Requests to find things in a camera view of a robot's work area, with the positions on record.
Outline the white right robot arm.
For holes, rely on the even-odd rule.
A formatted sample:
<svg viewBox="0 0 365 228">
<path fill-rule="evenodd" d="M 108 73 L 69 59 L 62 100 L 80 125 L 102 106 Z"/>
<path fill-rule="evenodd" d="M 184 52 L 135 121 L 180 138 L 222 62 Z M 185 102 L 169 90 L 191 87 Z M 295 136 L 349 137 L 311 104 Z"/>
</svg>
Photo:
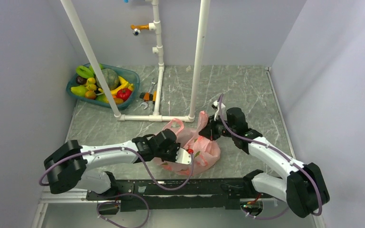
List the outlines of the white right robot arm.
<svg viewBox="0 0 365 228">
<path fill-rule="evenodd" d="M 305 164 L 278 150 L 257 130 L 248 126 L 243 111 L 230 108 L 224 116 L 214 114 L 199 132 L 211 141 L 229 137 L 235 146 L 268 165 L 278 177 L 255 170 L 243 177 L 243 192 L 248 197 L 266 193 L 285 203 L 300 218 L 319 216 L 330 196 L 321 172 L 314 163 Z"/>
</svg>

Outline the pink peach-print plastic bag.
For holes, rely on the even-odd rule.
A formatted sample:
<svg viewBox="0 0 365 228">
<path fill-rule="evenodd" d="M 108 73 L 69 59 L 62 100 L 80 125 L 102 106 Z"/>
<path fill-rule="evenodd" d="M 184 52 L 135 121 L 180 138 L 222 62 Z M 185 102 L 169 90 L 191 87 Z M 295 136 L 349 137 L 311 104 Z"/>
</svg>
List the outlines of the pink peach-print plastic bag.
<svg viewBox="0 0 365 228">
<path fill-rule="evenodd" d="M 181 147 L 194 157 L 193 167 L 191 165 L 161 161 L 160 158 L 154 158 L 153 162 L 165 170 L 187 176 L 191 171 L 193 171 L 193 175 L 197 175 L 212 167 L 220 159 L 221 150 L 216 141 L 211 141 L 199 135 L 199 131 L 206 126 L 208 118 L 207 113 L 201 111 L 196 128 L 186 127 L 183 121 L 176 118 L 163 127 L 164 130 L 169 129 L 173 131 Z"/>
</svg>

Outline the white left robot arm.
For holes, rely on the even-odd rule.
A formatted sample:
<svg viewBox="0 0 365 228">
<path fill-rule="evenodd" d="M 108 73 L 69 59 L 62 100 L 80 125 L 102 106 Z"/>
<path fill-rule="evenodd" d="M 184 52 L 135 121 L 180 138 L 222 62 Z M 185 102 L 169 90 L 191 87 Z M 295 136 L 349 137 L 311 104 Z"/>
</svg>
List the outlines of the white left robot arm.
<svg viewBox="0 0 365 228">
<path fill-rule="evenodd" d="M 52 194 L 65 193 L 73 188 L 90 190 L 105 199 L 117 195 L 118 187 L 111 172 L 95 172 L 96 168 L 113 164 L 147 163 L 153 159 L 190 165 L 191 155 L 177 142 L 170 129 L 158 134 L 136 137 L 120 144 L 105 146 L 79 145 L 69 140 L 44 160 L 43 177 Z"/>
</svg>

